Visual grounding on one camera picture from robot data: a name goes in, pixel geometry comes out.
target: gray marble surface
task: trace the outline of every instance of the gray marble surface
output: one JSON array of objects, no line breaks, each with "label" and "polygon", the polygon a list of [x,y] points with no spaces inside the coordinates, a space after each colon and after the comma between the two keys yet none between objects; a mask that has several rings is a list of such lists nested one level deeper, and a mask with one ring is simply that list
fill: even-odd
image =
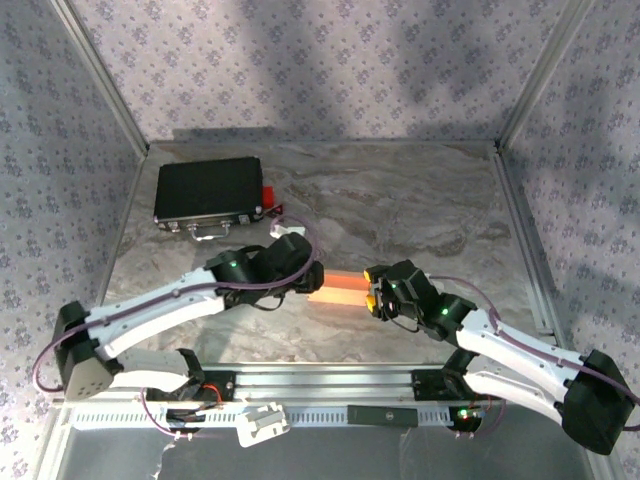
[{"label": "gray marble surface", "polygon": [[[105,302],[173,281],[222,250],[271,243],[267,222],[196,243],[187,233],[160,231],[152,220],[161,165],[244,155],[261,158],[265,185],[274,186],[286,211],[316,225],[326,268],[362,271],[410,258],[429,273],[476,283],[506,322],[535,334],[524,263],[484,149],[429,143],[154,145]],[[439,287],[477,300],[453,284]],[[239,307],[163,332],[144,346],[192,348],[202,363],[441,363],[453,351],[424,334],[381,323],[366,308],[309,303],[293,294],[276,312]]]}]

